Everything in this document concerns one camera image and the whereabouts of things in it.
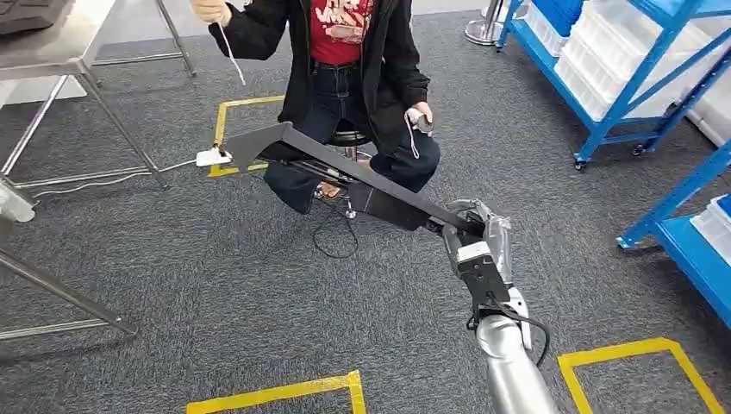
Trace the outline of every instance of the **graphic print on t-shirt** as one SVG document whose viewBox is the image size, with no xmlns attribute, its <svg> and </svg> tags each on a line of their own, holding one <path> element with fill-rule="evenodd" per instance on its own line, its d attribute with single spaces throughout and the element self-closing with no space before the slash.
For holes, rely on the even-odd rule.
<svg viewBox="0 0 731 414">
<path fill-rule="evenodd" d="M 331 41 L 359 44 L 371 22 L 373 0 L 325 0 L 315 8 L 317 21 Z"/>
</svg>

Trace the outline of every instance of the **person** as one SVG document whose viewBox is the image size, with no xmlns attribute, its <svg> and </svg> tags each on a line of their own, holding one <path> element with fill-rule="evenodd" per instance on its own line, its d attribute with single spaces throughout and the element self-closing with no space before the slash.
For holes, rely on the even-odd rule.
<svg viewBox="0 0 731 414">
<path fill-rule="evenodd" d="M 211 23 L 222 52 L 228 56 L 228 40 L 236 59 L 269 59 L 289 22 L 292 68 L 280 122 L 292 122 L 328 144 L 345 120 L 376 145 L 369 164 L 376 173 L 413 192 L 434 175 L 438 144 L 404 120 L 413 107 L 433 121 L 429 78 L 417 67 L 411 0 L 253 0 L 244 10 L 224 0 L 191 0 L 191 5 Z M 320 184 L 314 175 L 279 164 L 269 165 L 265 181 L 302 214 L 309 212 Z M 327 191 L 333 196 L 338 189 Z"/>
</svg>

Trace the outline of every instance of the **silver robotic arm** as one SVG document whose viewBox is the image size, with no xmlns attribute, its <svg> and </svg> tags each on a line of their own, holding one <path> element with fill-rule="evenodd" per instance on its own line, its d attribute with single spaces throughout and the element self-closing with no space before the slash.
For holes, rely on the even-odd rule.
<svg viewBox="0 0 731 414">
<path fill-rule="evenodd" d="M 277 162 L 347 189 L 356 211 L 402 229 L 425 228 L 442 237 L 454 273 L 472 295 L 474 330 L 490 366 L 488 390 L 497 414 L 558 413 L 538 367 L 528 358 L 530 326 L 547 329 L 528 317 L 528 307 L 513 286 L 508 225 L 478 200 L 460 200 L 447 208 L 421 198 L 374 171 L 347 160 L 321 143 L 280 123 L 229 138 L 234 162 L 245 171 L 254 159 Z"/>
<path fill-rule="evenodd" d="M 496 414 L 558 413 L 546 381 L 526 352 L 532 348 L 529 323 L 536 322 L 528 318 L 525 299 L 512 284 L 507 232 L 490 225 L 502 218 L 478 200 L 460 200 L 447 209 L 485 224 L 482 239 L 450 224 L 442 236 L 455 274 L 472 295 L 467 328 L 475 330 L 487 355 L 488 391 Z"/>
</svg>

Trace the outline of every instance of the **blue metal shelf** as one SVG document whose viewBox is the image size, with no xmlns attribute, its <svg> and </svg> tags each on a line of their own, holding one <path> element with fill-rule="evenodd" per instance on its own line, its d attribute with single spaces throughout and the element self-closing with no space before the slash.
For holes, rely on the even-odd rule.
<svg viewBox="0 0 731 414">
<path fill-rule="evenodd" d="M 690 223 L 690 216 L 657 224 L 653 235 L 731 328 L 731 267 Z"/>
<path fill-rule="evenodd" d="M 671 4 L 667 0 L 629 0 L 629 2 L 662 27 L 672 22 L 673 17 L 680 10 L 682 3 L 675 2 Z M 731 4 L 729 4 L 728 0 L 706 0 L 691 18 L 697 19 L 725 15 L 731 15 Z"/>
<path fill-rule="evenodd" d="M 658 22 L 663 30 L 646 58 L 637 67 L 632 78 L 627 82 L 622 92 L 609 107 L 604 118 L 596 122 L 591 119 L 584 107 L 581 106 L 573 96 L 573 93 L 554 71 L 557 59 L 548 53 L 524 21 L 513 18 L 515 11 L 518 10 L 522 1 L 510 0 L 508 18 L 506 19 L 503 32 L 500 34 L 500 39 L 497 41 L 496 46 L 498 50 L 503 48 L 508 33 L 511 33 L 521 44 L 528 56 L 540 68 L 544 76 L 555 87 L 560 96 L 565 99 L 569 107 L 581 119 L 581 122 L 589 129 L 589 136 L 586 138 L 584 145 L 574 154 L 576 168 L 578 170 L 584 168 L 586 162 L 591 160 L 591 156 L 602 145 L 639 142 L 639 145 L 635 146 L 633 154 L 637 155 L 654 151 L 659 142 L 667 136 L 667 133 L 683 119 L 688 110 L 721 77 L 724 71 L 731 66 L 731 48 L 729 48 L 723 57 L 706 73 L 706 76 L 687 94 L 683 102 L 669 108 L 662 117 L 647 119 L 625 118 L 628 113 L 646 102 L 648 98 L 670 84 L 678 76 L 693 67 L 698 61 L 716 50 L 723 42 L 731 38 L 730 28 L 697 53 L 693 54 L 693 56 L 678 66 L 674 71 L 667 74 L 653 87 L 649 88 L 639 97 L 635 97 L 640 86 L 647 80 L 647 77 L 660 61 L 662 55 L 670 48 L 670 45 L 675 41 L 685 24 L 690 19 L 699 16 L 731 15 L 731 0 L 628 0 L 634 7 Z M 655 128 L 644 134 L 611 135 L 613 127 L 625 123 L 655 124 Z"/>
<path fill-rule="evenodd" d="M 690 217 L 667 218 L 685 200 L 731 165 L 731 140 L 678 183 L 617 242 L 632 248 L 646 235 L 654 235 L 688 279 L 731 328 L 731 267 L 690 223 Z"/>
<path fill-rule="evenodd" d="M 559 78 L 553 68 L 556 66 L 558 59 L 554 58 L 543 46 L 543 43 L 535 37 L 533 30 L 522 20 L 511 20 L 508 23 L 510 33 L 513 34 L 518 43 L 521 44 L 523 49 L 530 55 L 530 58 L 538 66 L 543 76 L 553 84 L 556 91 L 566 100 L 571 109 L 589 128 L 592 128 L 597 123 L 591 119 L 591 116 L 586 112 L 581 103 L 578 102 L 576 97 L 573 96 L 569 88 L 566 87 L 564 82 Z"/>
</svg>

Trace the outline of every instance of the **blue jeans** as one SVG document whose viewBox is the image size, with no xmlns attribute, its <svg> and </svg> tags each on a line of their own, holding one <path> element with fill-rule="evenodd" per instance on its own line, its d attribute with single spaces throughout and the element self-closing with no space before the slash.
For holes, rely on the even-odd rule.
<svg viewBox="0 0 731 414">
<path fill-rule="evenodd" d="M 330 66 L 315 63 L 314 77 L 312 108 L 305 121 L 295 125 L 295 129 L 326 145 L 342 119 L 348 120 L 359 131 L 370 134 L 360 91 L 358 64 Z M 397 149 L 374 155 L 371 168 L 400 186 L 418 192 L 434 175 L 440 150 L 431 137 L 419 130 L 414 131 L 414 140 L 420 154 L 418 159 L 411 151 L 411 137 L 404 123 Z M 378 141 L 372 141 L 378 147 Z M 281 164 L 270 164 L 264 180 L 282 201 L 302 214 L 309 213 L 315 189 L 321 181 L 315 175 Z"/>
</svg>

